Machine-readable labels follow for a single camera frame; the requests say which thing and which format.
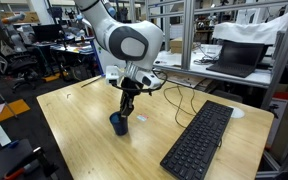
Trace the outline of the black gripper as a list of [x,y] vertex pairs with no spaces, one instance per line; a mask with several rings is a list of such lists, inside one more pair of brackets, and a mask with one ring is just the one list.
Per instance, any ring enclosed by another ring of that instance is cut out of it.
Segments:
[[129,116],[134,110],[133,99],[140,94],[143,85],[129,78],[124,78],[121,87],[123,92],[120,100],[120,113],[122,116]]

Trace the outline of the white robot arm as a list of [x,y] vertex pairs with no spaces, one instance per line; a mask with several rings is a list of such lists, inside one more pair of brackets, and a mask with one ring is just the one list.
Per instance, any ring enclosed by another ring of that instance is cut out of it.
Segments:
[[126,62],[120,115],[127,117],[134,109],[133,100],[136,95],[161,87],[161,81],[152,69],[162,45],[163,32],[149,21],[116,21],[101,0],[74,1],[91,24],[98,44],[115,58]]

